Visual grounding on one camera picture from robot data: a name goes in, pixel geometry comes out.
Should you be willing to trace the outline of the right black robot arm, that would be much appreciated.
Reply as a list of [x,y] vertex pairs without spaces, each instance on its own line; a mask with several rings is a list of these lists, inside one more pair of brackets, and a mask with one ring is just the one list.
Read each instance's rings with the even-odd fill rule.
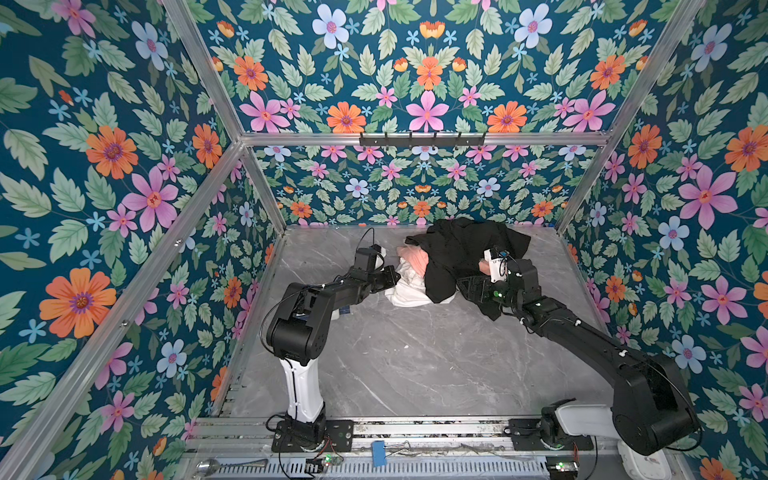
[[676,362],[621,344],[582,321],[565,303],[544,295],[529,260],[513,260],[499,280],[479,274],[458,280],[462,295],[517,318],[530,333],[560,345],[612,388],[611,405],[566,400],[554,407],[566,436],[602,436],[649,456],[703,429]]

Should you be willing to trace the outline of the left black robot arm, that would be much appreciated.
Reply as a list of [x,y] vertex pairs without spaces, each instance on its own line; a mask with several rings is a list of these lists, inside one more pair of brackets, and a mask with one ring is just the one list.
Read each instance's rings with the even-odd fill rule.
[[320,391],[318,359],[325,349],[334,314],[396,285],[400,275],[378,244],[359,247],[353,265],[329,283],[290,284],[274,309],[265,348],[280,361],[288,406],[275,437],[300,449],[327,438],[326,404]]

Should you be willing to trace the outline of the white cloth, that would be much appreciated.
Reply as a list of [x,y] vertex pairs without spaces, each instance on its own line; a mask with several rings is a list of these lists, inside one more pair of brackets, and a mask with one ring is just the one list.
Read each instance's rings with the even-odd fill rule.
[[385,297],[395,307],[414,308],[434,304],[426,294],[424,278],[413,267],[401,261],[395,272],[400,275],[394,287],[384,291]]

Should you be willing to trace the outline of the black cloth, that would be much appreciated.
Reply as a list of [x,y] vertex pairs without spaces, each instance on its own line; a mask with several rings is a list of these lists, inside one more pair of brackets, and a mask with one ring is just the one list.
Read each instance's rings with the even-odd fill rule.
[[461,279],[483,274],[480,262],[487,250],[498,248],[521,259],[531,237],[504,223],[458,218],[437,220],[426,232],[407,237],[405,243],[427,254],[425,293],[432,302],[441,303],[457,292]]

